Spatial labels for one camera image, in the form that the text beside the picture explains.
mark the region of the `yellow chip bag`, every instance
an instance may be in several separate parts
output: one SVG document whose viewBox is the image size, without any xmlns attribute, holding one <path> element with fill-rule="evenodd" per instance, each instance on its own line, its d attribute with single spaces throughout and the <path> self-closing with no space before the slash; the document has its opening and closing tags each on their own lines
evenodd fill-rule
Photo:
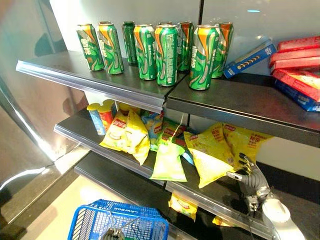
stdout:
<svg viewBox="0 0 320 240">
<path fill-rule="evenodd" d="M 127 152 L 138 160 L 140 165 L 144 164 L 150 149 L 148 130 L 140 116 L 132 109 L 126 121 L 125 135 L 127 138 Z"/>
<path fill-rule="evenodd" d="M 236 225 L 234 225 L 233 223 L 224 220 L 223 218 L 219 217 L 219 216 L 215 216 L 212 220 L 212 223 L 218 226 L 224 226 L 224 227 L 236 227 Z"/>
<path fill-rule="evenodd" d="M 127 152 L 126 137 L 127 117 L 118 112 L 106 132 L 101 146 L 117 151 Z"/>
<path fill-rule="evenodd" d="M 171 199 L 169 201 L 169 208 L 172 208 L 178 213 L 184 214 L 187 217 L 192 218 L 193 221 L 196 221 L 198 206 L 193 204 L 192 202 L 178 198 L 178 196 L 174 193 L 172 193 L 171 195 Z"/>
<path fill-rule="evenodd" d="M 194 165 L 200 176 L 199 188 L 235 172 L 239 163 L 234 161 L 224 138 L 222 123 L 218 122 L 201 134 L 184 132 L 185 143 L 193 156 Z"/>
<path fill-rule="evenodd" d="M 273 137 L 265 133 L 227 123 L 223 124 L 223 134 L 237 161 L 241 160 L 239 153 L 244 153 L 251 158 L 254 163 L 256 162 L 256 155 L 261 144 Z"/>
</svg>

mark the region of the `canister lid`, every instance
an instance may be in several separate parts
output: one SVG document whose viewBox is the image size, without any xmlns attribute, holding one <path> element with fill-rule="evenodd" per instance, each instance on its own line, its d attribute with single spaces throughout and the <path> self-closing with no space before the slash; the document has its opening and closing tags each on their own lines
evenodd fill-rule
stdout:
<svg viewBox="0 0 320 240">
<path fill-rule="evenodd" d="M 86 107 L 86 109 L 88 110 L 88 111 L 95 111 L 95 110 L 97 110 L 98 108 L 100 108 L 100 104 L 99 103 L 92 103 L 92 104 L 90 104 L 90 105 L 88 105 L 87 107 Z"/>
</svg>

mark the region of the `green snack bag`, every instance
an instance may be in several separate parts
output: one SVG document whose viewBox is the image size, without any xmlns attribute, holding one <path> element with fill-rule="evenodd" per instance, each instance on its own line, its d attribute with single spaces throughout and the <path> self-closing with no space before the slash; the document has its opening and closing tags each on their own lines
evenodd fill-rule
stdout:
<svg viewBox="0 0 320 240">
<path fill-rule="evenodd" d="M 160 143 L 150 179 L 186 182 L 186 175 L 180 160 L 180 155 L 184 152 L 183 147 L 170 141 Z"/>
</svg>

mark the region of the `blue chip canister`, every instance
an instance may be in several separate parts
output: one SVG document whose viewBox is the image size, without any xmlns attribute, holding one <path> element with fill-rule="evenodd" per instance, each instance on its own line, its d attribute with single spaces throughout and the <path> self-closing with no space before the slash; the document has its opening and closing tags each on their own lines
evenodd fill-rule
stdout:
<svg viewBox="0 0 320 240">
<path fill-rule="evenodd" d="M 86 109 L 90 113 L 96 132 L 98 133 L 98 135 L 103 136 L 106 135 L 106 130 L 98 112 L 98 108 L 100 107 L 101 105 L 99 103 L 92 103 L 88 105 Z"/>
</svg>

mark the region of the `blue snack box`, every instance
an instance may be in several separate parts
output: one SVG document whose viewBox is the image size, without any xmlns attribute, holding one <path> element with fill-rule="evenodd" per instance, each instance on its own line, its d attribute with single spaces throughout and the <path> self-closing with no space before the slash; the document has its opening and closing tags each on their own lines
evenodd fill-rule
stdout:
<svg viewBox="0 0 320 240">
<path fill-rule="evenodd" d="M 320 102 L 313 100 L 278 79 L 275 81 L 274 85 L 285 95 L 292 98 L 307 112 L 320 112 Z"/>
<path fill-rule="evenodd" d="M 267 40 L 252 51 L 228 63 L 224 68 L 224 75 L 227 79 L 250 68 L 252 65 L 261 62 L 276 53 L 277 49 L 271 40 Z"/>
</svg>

